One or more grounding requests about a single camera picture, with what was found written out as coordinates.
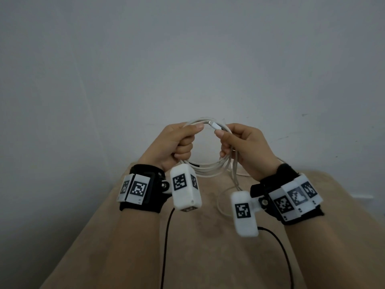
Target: black wrist strap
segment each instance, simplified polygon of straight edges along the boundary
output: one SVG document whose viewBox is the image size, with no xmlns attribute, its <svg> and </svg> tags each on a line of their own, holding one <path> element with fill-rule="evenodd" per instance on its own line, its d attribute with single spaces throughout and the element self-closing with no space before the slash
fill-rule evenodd
<svg viewBox="0 0 385 289">
<path fill-rule="evenodd" d="M 290 165 L 286 163 L 281 164 L 278 167 L 275 175 L 270 175 L 262 179 L 260 184 L 252 185 L 250 189 L 250 195 L 252 198 L 260 197 L 258 201 L 265 212 L 281 221 L 283 225 L 292 225 L 310 218 L 325 215 L 322 212 L 320 205 L 318 205 L 315 209 L 303 214 L 299 218 L 290 221 L 284 221 L 277 207 L 269 197 L 269 193 L 279 189 L 282 185 L 293 181 L 299 176 L 300 175 L 294 169 L 292 169 Z"/>
<path fill-rule="evenodd" d="M 136 209 L 160 213 L 163 204 L 167 201 L 168 198 L 171 197 L 171 194 L 163 193 L 170 187 L 170 184 L 166 181 L 166 175 L 164 174 L 164 171 L 152 165 L 136 164 L 130 170 L 130 174 L 132 173 L 150 178 L 146 195 L 144 196 L 143 203 L 141 205 L 129 202 L 121 202 L 119 209 L 121 211 L 123 209 Z"/>
</svg>

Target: fingernail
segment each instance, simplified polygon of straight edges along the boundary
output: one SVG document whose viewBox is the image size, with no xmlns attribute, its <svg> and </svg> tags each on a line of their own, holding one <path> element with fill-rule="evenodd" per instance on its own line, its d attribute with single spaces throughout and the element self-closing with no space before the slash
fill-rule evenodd
<svg viewBox="0 0 385 289">
<path fill-rule="evenodd" d="M 220 139 L 223 137 L 224 131 L 223 130 L 215 130 L 214 133 Z"/>
</svg>

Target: forearm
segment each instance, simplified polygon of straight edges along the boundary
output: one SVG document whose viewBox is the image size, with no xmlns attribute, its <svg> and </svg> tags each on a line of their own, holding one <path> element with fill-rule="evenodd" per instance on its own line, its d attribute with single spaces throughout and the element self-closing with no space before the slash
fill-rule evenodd
<svg viewBox="0 0 385 289">
<path fill-rule="evenodd" d="M 159 286 L 159 214 L 124 209 L 113 234 L 99 289 Z"/>
<path fill-rule="evenodd" d="M 324 217 L 285 226 L 308 289 L 366 288 L 357 262 Z"/>
</svg>

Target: hand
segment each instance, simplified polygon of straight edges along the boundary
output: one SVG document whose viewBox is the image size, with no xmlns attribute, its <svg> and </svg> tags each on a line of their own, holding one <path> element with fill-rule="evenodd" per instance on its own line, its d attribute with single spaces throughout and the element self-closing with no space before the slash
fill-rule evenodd
<svg viewBox="0 0 385 289">
<path fill-rule="evenodd" d="M 273 175 L 277 168 L 282 164 L 273 154 L 266 139 L 259 129 L 241 125 L 227 125 L 232 134 L 223 130 L 216 130 L 215 135 L 221 139 L 220 156 L 232 152 L 232 158 L 235 158 L 235 151 L 230 150 L 230 146 L 239 152 L 238 162 L 252 176 L 253 179 L 261 179 Z"/>
<path fill-rule="evenodd" d="M 204 124 L 184 125 L 185 122 L 166 126 L 140 157 L 138 164 L 153 165 L 166 172 L 179 160 L 189 159 L 194 135 L 203 130 Z"/>
</svg>

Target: black and white square pattern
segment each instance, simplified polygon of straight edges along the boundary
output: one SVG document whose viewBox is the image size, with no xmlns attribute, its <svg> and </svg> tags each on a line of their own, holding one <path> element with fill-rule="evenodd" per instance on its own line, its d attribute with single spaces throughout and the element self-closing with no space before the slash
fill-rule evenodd
<svg viewBox="0 0 385 289">
<path fill-rule="evenodd" d="M 296 206 L 308 201 L 308 198 L 306 198 L 300 187 L 288 191 L 288 195 Z"/>
<path fill-rule="evenodd" d="M 281 214 L 290 212 L 294 210 L 294 207 L 292 204 L 289 202 L 289 199 L 286 196 L 282 196 L 280 198 L 277 198 L 274 201 L 274 204 L 278 208 Z"/>
<path fill-rule="evenodd" d="M 192 181 L 192 186 L 198 189 L 198 183 L 196 182 L 196 177 L 191 175 L 191 181 Z"/>
<path fill-rule="evenodd" d="M 130 194 L 134 194 L 136 196 L 144 196 L 144 192 L 146 188 L 147 188 L 146 183 L 140 183 L 138 181 L 134 181 L 134 183 L 132 184 Z"/>
<path fill-rule="evenodd" d="M 127 180 L 127 181 L 125 181 L 125 182 L 123 183 L 122 190 L 121 190 L 121 192 L 120 192 L 119 194 L 124 194 L 124 193 L 126 192 L 129 183 L 130 183 L 129 180 Z"/>
<path fill-rule="evenodd" d="M 190 211 L 195 210 L 195 209 L 197 209 L 197 207 L 191 206 L 191 207 L 182 209 L 181 211 L 183 211 L 183 212 L 190 212 Z"/>
<path fill-rule="evenodd" d="M 235 212 L 237 213 L 237 218 L 250 218 L 250 208 L 248 203 L 235 204 Z"/>
<path fill-rule="evenodd" d="M 174 185 L 175 191 L 186 187 L 187 183 L 186 183 L 186 176 L 184 175 L 184 173 L 172 178 L 172 184 Z"/>
<path fill-rule="evenodd" d="M 313 198 L 314 196 L 318 195 L 313 186 L 307 181 L 303 184 L 301 184 L 301 187 L 305 191 L 305 193 L 309 196 L 309 198 Z"/>
</svg>

